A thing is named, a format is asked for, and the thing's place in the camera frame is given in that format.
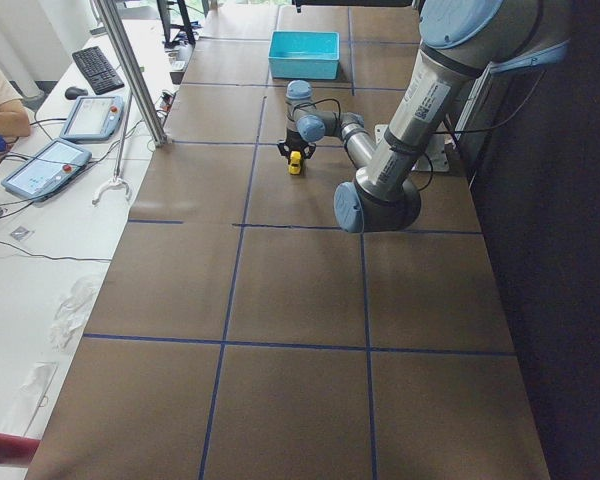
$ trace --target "red object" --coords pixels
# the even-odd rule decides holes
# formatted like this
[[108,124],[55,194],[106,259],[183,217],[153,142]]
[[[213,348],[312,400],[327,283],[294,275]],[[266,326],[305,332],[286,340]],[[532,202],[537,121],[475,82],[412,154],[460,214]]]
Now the red object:
[[0,433],[0,465],[28,467],[40,445],[34,438]]

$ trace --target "computer mouse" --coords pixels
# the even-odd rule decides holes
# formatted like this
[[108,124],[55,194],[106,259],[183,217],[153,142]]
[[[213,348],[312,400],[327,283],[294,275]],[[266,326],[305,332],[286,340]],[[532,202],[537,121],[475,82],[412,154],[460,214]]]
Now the computer mouse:
[[80,87],[69,87],[64,92],[64,98],[67,100],[75,100],[76,98],[84,95],[89,95],[89,92]]

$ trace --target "turquoise plastic container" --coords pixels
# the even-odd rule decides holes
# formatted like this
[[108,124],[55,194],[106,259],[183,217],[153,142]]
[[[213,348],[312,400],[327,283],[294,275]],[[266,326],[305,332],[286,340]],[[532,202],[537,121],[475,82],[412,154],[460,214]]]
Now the turquoise plastic container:
[[337,32],[273,32],[269,65],[273,78],[333,80],[338,75]]

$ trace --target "keyboard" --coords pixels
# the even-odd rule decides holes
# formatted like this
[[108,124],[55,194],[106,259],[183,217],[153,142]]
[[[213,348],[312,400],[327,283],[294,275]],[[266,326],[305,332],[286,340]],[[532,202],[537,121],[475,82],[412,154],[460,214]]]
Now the keyboard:
[[115,69],[104,56],[100,47],[89,47],[71,55],[78,69],[87,79],[96,95],[124,87]]

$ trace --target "dark wall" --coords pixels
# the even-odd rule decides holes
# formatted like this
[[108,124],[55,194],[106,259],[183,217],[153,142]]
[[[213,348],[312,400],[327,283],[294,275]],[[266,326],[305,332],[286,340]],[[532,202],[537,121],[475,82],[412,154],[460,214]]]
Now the dark wall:
[[[600,479],[600,1],[496,132],[476,207],[554,480]],[[516,79],[502,116],[527,94]]]

